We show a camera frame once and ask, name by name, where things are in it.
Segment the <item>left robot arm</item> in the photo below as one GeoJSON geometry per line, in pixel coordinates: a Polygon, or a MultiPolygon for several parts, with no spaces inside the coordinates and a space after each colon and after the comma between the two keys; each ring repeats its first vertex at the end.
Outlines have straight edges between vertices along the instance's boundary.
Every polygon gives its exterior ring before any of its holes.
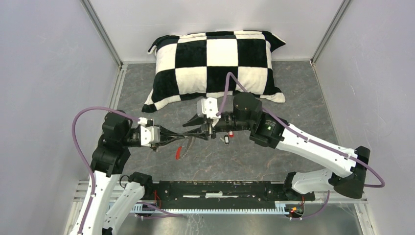
{"type": "Polygon", "coordinates": [[[73,119],[72,138],[77,152],[89,173],[87,195],[80,214],[70,234],[72,235],[115,235],[135,204],[144,204],[154,193],[152,177],[141,173],[129,176],[123,194],[108,208],[110,197],[131,153],[129,147],[153,147],[168,144],[170,140],[181,140],[183,136],[164,131],[160,126],[144,117],[134,117],[121,110],[102,106],[81,110],[73,119]],[[88,162],[76,136],[79,118],[92,110],[106,111],[102,135],[97,148],[88,162]]]}

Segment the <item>metal keyring with red handle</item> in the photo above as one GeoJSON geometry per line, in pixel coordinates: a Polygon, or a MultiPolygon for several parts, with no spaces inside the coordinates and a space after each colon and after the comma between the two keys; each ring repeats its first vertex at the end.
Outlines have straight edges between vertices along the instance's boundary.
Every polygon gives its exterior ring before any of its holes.
{"type": "Polygon", "coordinates": [[[185,137],[182,144],[178,147],[176,151],[175,159],[179,160],[181,158],[184,158],[193,146],[195,140],[195,137],[185,137]]]}

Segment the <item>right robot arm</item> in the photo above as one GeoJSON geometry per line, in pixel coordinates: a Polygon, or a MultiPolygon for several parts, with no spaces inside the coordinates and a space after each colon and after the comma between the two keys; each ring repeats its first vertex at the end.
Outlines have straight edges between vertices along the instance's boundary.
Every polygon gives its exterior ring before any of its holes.
{"type": "Polygon", "coordinates": [[[188,131],[203,139],[215,138],[219,132],[250,131],[255,144],[302,156],[324,166],[312,172],[291,172],[283,185],[283,195],[289,200],[314,191],[334,190],[353,199],[362,198],[370,150],[338,146],[298,129],[286,120],[277,120],[263,111],[262,102],[251,93],[239,93],[233,99],[233,110],[217,116],[216,98],[202,98],[197,102],[197,114],[184,127],[197,126],[188,131]]]}

